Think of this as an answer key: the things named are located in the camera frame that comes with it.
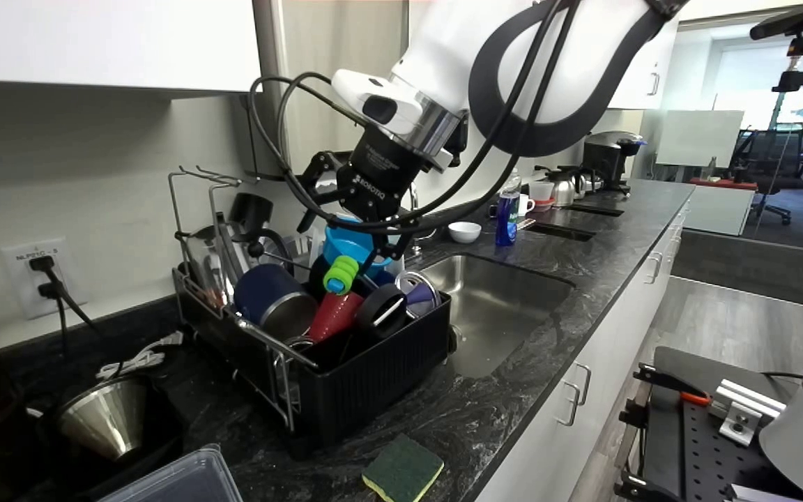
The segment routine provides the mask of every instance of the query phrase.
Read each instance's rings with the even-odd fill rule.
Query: black dish rack
[[[284,418],[291,435],[311,446],[338,446],[458,348],[452,301],[390,336],[348,329],[309,348],[293,348],[245,324],[231,306],[212,311],[185,271],[173,271],[180,317],[236,368]]]

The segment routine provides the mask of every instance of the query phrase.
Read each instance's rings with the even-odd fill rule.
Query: office chair
[[[734,153],[734,175],[755,181],[758,195],[749,213],[749,224],[760,220],[760,213],[774,213],[783,227],[792,224],[792,213],[769,207],[766,198],[781,191],[803,191],[803,129],[749,132]]]

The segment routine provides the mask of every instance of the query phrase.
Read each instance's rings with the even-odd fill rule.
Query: electrical outlet
[[[45,285],[47,276],[31,269],[33,256],[52,256],[55,259],[52,274],[65,283],[69,295],[79,305],[88,301],[88,292],[74,283],[74,269],[69,262],[65,237],[26,242],[26,246],[9,246],[9,249],[3,249],[3,256],[9,265],[10,285],[20,295],[23,313],[28,317],[42,317],[42,316],[51,316],[58,311],[58,305],[52,299],[40,295],[40,285]]]

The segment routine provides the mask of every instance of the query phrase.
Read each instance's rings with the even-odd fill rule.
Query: sponge
[[[399,435],[364,469],[362,479],[378,499],[416,502],[444,472],[444,460],[423,449],[417,442]]]

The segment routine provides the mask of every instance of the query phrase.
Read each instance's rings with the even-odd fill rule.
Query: marble countertop
[[[458,376],[444,362],[420,389],[330,451],[296,458],[275,412],[235,382],[214,352],[189,347],[162,370],[162,386],[189,430],[187,449],[221,443],[249,502],[374,499],[360,474],[403,433],[447,463],[426,499],[477,497],[688,195],[692,188],[684,185],[636,181],[631,200],[590,200],[615,205],[624,213],[620,217],[571,210],[540,217],[594,230],[586,242],[522,232],[514,249],[495,252],[490,227],[475,246],[444,237],[426,242],[420,262],[410,269],[462,252],[562,276],[578,287],[488,379]]]

